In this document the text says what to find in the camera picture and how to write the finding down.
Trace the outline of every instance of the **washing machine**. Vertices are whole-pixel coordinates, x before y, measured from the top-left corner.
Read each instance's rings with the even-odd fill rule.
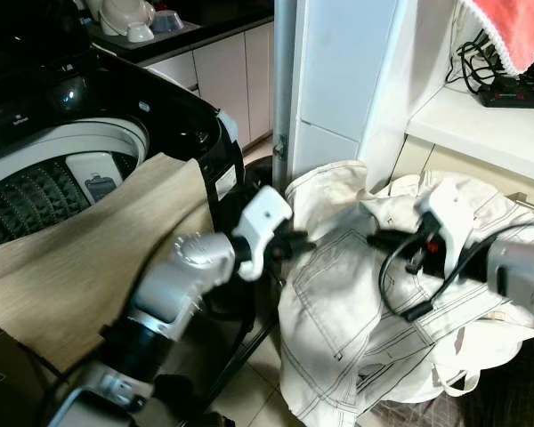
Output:
[[[0,7],[9,12],[0,20],[0,244],[98,203],[157,153],[197,159],[215,229],[234,228],[246,203],[244,166],[237,126],[227,116],[181,87],[95,50],[71,0],[16,0]],[[198,314],[187,344],[177,346],[183,359],[170,362],[174,371],[181,375],[188,363],[178,360],[190,360],[195,374],[174,378],[198,390],[198,399],[216,384],[253,325],[251,289],[236,282],[209,295],[210,312],[220,320]],[[210,342],[213,348],[202,347]],[[15,382],[11,368],[9,374],[0,366]],[[3,388],[0,402],[15,388]],[[1,425],[14,423],[7,420]]]

